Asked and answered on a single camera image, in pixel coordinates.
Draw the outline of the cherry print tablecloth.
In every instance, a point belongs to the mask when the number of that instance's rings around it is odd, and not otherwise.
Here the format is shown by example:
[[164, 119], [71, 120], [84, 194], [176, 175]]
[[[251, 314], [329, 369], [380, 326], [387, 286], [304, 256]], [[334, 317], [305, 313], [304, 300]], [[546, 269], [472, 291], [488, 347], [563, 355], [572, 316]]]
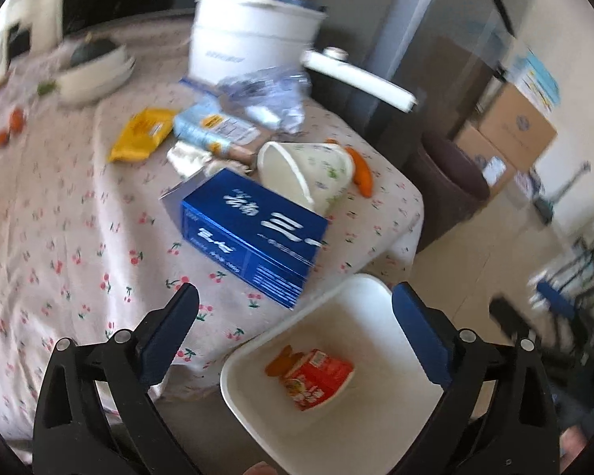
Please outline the cherry print tablecloth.
[[38, 95], [72, 54], [24, 56], [0, 90], [0, 130], [20, 107], [25, 126], [0, 149], [0, 433], [28, 450], [42, 378], [55, 342], [99, 343], [134, 328], [182, 283], [200, 312], [166, 381], [165, 401], [217, 389], [227, 356], [280, 323], [287, 311], [185, 242], [161, 203], [179, 177], [164, 149], [136, 164], [110, 163], [131, 116], [147, 107], [183, 109], [196, 95], [187, 74], [191, 24], [183, 18], [110, 30], [135, 57], [118, 91], [83, 108]]

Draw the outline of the yellow snack wrapper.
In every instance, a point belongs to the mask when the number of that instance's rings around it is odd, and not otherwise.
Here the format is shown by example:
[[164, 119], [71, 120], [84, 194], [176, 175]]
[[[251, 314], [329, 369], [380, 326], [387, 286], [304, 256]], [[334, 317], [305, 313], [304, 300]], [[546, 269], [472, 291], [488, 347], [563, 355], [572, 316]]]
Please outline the yellow snack wrapper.
[[112, 146], [109, 162], [142, 162], [170, 135], [176, 110], [145, 108], [131, 117]]

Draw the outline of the lower cardboard box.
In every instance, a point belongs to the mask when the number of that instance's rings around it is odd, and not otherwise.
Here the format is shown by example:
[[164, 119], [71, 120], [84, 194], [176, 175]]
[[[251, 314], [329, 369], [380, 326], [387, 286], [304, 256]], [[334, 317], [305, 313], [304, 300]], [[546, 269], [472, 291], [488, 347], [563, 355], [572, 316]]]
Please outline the lower cardboard box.
[[467, 121], [455, 137], [455, 144], [480, 169], [489, 186], [492, 200], [516, 175], [516, 168], [507, 157]]

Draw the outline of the white floral paper cup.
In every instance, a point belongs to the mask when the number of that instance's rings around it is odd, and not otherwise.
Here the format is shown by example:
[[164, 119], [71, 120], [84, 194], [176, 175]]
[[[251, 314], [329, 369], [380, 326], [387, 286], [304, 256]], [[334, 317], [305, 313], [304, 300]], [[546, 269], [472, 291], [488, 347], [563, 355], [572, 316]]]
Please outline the white floral paper cup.
[[256, 168], [266, 189], [324, 216], [353, 181], [355, 165], [337, 144], [266, 142]]

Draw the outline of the light blue cookie package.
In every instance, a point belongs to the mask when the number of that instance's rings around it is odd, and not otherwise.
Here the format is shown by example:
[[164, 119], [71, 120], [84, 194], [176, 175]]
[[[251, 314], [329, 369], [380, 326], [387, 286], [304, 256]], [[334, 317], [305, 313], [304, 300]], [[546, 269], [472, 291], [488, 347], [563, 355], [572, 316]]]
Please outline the light blue cookie package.
[[252, 165], [258, 150], [272, 134], [249, 121], [223, 113], [218, 107], [196, 104], [173, 118], [179, 141], [206, 150], [214, 157]]

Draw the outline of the light blue carton box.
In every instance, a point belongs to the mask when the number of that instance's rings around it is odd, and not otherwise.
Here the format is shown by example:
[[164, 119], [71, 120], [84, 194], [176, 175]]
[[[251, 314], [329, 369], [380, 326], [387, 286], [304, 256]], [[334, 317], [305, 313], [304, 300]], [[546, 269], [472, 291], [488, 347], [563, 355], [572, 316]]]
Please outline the light blue carton box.
[[508, 82], [546, 118], [560, 104], [556, 80], [531, 50], [526, 55], [515, 58], [508, 69]]

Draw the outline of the upper cardboard box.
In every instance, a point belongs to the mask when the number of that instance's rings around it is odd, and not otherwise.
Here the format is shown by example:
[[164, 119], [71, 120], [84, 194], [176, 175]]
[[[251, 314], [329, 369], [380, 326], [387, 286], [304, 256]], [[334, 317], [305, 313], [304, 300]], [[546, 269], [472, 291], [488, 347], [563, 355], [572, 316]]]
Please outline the upper cardboard box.
[[548, 119], [509, 83], [502, 85], [482, 111], [478, 131], [523, 173], [557, 137]]

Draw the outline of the orange peel wrapper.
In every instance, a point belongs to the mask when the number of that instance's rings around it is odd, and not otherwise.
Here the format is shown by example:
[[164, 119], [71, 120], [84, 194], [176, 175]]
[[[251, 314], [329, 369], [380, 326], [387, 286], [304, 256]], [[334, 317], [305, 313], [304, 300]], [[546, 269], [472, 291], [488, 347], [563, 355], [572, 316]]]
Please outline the orange peel wrapper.
[[364, 198], [373, 194], [373, 177], [365, 158], [354, 148], [343, 146], [342, 149], [351, 157], [354, 165], [353, 183]]

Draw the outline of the white tissue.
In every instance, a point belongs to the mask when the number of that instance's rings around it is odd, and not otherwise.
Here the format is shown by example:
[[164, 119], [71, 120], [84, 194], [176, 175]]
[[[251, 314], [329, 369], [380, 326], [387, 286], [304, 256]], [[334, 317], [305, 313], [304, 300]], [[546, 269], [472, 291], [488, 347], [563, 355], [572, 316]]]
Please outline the white tissue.
[[202, 148], [178, 141], [167, 151], [166, 158], [176, 173], [187, 179], [202, 172], [212, 161], [212, 154]]

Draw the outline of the red instant noodle cup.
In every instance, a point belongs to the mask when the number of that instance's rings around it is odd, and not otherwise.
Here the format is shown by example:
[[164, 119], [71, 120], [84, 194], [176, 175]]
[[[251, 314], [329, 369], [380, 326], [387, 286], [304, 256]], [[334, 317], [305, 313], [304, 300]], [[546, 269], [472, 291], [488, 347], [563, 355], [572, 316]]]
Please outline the red instant noodle cup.
[[265, 374], [276, 378], [298, 410], [306, 412], [336, 398], [352, 381], [353, 363], [328, 355], [319, 348], [297, 352], [291, 345], [265, 366]]

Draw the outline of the white plastic trash bin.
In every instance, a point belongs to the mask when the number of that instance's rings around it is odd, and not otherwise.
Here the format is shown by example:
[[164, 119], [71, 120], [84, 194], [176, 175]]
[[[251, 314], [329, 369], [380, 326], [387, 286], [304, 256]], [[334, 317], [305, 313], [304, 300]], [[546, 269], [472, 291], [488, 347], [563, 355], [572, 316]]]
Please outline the white plastic trash bin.
[[[298, 410], [264, 372], [281, 348], [319, 348], [354, 363], [333, 401]], [[221, 373], [232, 414], [288, 474], [388, 474], [442, 396], [392, 311], [392, 293], [371, 275], [352, 275], [280, 325], [240, 346]]]

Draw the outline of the blue cardboard box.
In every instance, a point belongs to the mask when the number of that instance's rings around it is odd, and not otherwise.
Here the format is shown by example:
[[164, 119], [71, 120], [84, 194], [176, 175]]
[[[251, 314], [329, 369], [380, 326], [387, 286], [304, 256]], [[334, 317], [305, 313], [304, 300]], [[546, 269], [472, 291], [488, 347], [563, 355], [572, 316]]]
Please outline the blue cardboard box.
[[179, 182], [161, 203], [181, 236], [291, 309], [315, 265], [328, 221], [229, 168]]

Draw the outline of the dark green squash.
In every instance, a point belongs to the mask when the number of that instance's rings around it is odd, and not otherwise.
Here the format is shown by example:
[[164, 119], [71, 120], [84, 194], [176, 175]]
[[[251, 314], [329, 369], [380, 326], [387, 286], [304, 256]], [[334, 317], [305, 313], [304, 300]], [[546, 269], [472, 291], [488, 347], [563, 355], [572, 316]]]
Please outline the dark green squash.
[[109, 38], [86, 38], [76, 47], [72, 56], [70, 56], [69, 66], [75, 68], [79, 65], [84, 65], [111, 53], [118, 47], [119, 45]]

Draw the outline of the brown round waste bin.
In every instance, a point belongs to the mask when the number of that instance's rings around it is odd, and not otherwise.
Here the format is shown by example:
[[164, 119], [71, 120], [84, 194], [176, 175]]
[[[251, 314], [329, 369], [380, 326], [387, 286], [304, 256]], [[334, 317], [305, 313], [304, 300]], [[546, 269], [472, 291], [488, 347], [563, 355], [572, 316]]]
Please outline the brown round waste bin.
[[402, 172], [424, 202], [418, 252], [470, 220], [490, 198], [489, 185], [475, 163], [455, 142], [431, 132], [423, 134]]

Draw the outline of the crumpled clear plastic bag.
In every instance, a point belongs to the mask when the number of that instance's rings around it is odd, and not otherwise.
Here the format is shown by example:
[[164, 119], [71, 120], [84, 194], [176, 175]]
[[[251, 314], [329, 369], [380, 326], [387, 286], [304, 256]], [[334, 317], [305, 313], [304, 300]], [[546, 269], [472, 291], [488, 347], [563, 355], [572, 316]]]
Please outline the crumpled clear plastic bag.
[[306, 121], [308, 74], [285, 65], [226, 77], [217, 84], [221, 102], [242, 118], [270, 131], [297, 135]]

